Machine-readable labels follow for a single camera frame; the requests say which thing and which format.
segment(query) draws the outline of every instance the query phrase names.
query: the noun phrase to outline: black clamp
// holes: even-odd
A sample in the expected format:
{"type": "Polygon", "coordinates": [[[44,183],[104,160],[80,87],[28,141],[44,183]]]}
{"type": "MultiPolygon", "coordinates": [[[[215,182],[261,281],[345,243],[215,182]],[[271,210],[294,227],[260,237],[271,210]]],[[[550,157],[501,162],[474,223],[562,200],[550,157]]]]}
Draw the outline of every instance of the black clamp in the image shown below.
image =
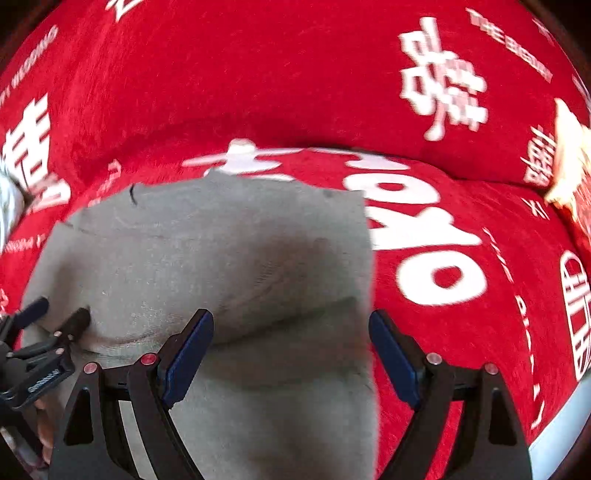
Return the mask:
{"type": "Polygon", "coordinates": [[[0,319],[0,427],[14,442],[11,449],[0,436],[1,479],[43,478],[43,446],[34,410],[26,407],[74,373],[70,344],[90,324],[88,309],[79,309],[48,340],[15,350],[20,331],[48,310],[49,302],[41,297],[23,311],[0,319]]]}
{"type": "Polygon", "coordinates": [[[425,354],[384,310],[371,314],[369,335],[398,398],[414,410],[381,480],[425,478],[452,401],[463,409],[442,480],[531,480],[525,436],[496,365],[453,367],[437,353],[425,354]]]}
{"type": "MultiPolygon", "coordinates": [[[[198,310],[158,353],[106,370],[95,362],[86,364],[55,440],[49,480],[141,480],[125,436],[120,401],[132,404],[157,478],[203,480],[168,411],[184,398],[213,328],[211,313],[198,310]]],[[[463,411],[444,480],[531,480],[525,437],[495,365],[479,370],[453,367],[436,353],[426,355],[383,310],[372,313],[369,334],[394,390],[414,410],[381,480],[424,479],[452,401],[462,401],[463,411]]],[[[0,480],[4,478],[30,477],[0,473],[0,480]]]]}

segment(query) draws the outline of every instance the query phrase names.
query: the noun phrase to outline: red bedspread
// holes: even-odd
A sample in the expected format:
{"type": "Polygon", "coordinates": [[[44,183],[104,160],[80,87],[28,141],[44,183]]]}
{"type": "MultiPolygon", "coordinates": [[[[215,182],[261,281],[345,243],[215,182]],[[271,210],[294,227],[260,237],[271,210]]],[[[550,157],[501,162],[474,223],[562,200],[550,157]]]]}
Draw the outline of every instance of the red bedspread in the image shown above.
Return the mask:
{"type": "MultiPolygon", "coordinates": [[[[0,305],[19,308],[56,221],[133,182],[225,165],[363,190],[376,307],[449,362],[497,363],[532,441],[589,364],[591,297],[534,190],[550,181],[554,97],[586,123],[586,91],[534,20],[509,0],[64,1],[0,76],[3,158],[37,195],[0,257],[0,305]],[[183,166],[242,137],[390,160],[265,151],[183,166]]],[[[410,411],[377,364],[375,379],[379,472],[410,411]]]]}

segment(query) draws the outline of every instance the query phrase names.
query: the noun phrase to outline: gray fabric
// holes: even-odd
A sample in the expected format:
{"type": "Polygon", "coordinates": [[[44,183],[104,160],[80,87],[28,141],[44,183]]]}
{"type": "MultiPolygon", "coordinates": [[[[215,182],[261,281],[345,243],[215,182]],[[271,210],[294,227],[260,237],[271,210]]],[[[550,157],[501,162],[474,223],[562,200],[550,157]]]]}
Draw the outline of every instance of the gray fabric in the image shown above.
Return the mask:
{"type": "MultiPolygon", "coordinates": [[[[213,172],[135,186],[56,225],[24,303],[50,299],[46,332],[90,306],[79,368],[157,351],[208,308],[215,345],[171,412],[204,476],[369,479],[371,264],[358,193],[213,172]]],[[[43,335],[33,327],[24,342],[43,335]]],[[[59,389],[62,404],[73,380],[59,389]]],[[[131,409],[123,415],[130,426],[131,409]]],[[[136,460],[152,478],[147,459],[136,460]]]]}

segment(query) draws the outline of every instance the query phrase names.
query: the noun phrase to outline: red screw head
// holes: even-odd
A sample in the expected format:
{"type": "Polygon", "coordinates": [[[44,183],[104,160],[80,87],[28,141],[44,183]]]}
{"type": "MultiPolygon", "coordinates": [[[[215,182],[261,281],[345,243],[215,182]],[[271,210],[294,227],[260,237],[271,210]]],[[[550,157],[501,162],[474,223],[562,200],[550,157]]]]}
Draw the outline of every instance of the red screw head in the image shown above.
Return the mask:
{"type": "Polygon", "coordinates": [[[499,372],[499,367],[497,367],[495,364],[485,364],[484,370],[489,375],[496,375],[499,372]]]}
{"type": "Polygon", "coordinates": [[[142,362],[142,365],[154,365],[158,360],[158,355],[155,353],[145,353],[142,355],[142,358],[139,359],[142,362]]]}
{"type": "Polygon", "coordinates": [[[98,368],[98,365],[94,362],[91,362],[91,363],[86,364],[84,366],[84,373],[85,374],[93,374],[94,372],[96,372],[97,368],[98,368]]]}

